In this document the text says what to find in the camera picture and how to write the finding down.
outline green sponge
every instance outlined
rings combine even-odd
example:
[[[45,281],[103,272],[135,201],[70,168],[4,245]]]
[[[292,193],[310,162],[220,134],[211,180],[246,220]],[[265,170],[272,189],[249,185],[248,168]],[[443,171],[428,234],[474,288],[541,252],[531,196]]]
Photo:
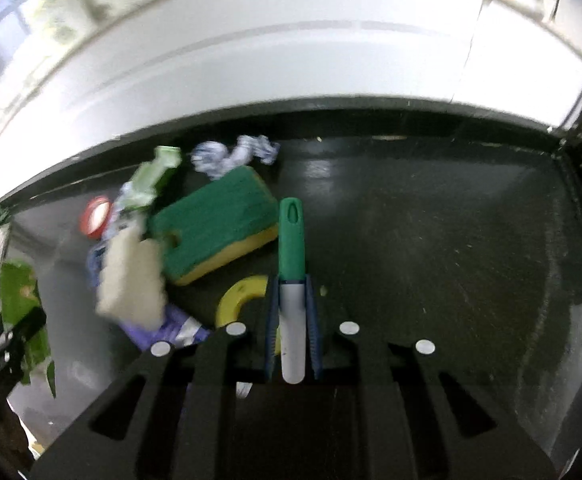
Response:
[[[151,236],[163,247],[163,270],[187,285],[277,237],[277,201],[248,166],[235,168],[158,212]]]

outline red object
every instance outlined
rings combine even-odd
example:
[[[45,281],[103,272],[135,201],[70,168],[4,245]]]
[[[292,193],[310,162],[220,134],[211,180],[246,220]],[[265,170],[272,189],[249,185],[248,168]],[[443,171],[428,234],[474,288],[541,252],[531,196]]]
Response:
[[[80,231],[92,240],[102,238],[102,233],[111,218],[111,202],[105,196],[97,196],[89,200],[84,213],[80,217]]]

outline sponge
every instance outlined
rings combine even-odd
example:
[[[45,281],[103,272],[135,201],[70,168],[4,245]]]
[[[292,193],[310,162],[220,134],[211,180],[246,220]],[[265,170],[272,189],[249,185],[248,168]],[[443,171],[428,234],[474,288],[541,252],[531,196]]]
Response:
[[[264,182],[241,166],[158,212],[149,228],[162,244],[167,278],[188,285],[275,240],[277,215]]]

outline white sponge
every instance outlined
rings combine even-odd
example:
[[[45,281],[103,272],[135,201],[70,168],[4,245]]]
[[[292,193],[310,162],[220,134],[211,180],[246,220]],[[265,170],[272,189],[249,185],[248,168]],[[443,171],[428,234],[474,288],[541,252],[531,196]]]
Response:
[[[141,236],[140,227],[132,224],[109,241],[100,272],[96,312],[157,330],[164,323],[167,303],[160,245],[151,239],[140,241]]]

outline white wall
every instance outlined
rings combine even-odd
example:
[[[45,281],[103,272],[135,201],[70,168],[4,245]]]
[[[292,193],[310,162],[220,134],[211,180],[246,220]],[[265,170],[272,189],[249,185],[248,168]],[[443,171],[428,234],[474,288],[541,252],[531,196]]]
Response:
[[[557,126],[581,89],[573,51],[482,0],[163,0],[76,53],[12,120],[0,196],[113,136],[218,108],[405,96]]]

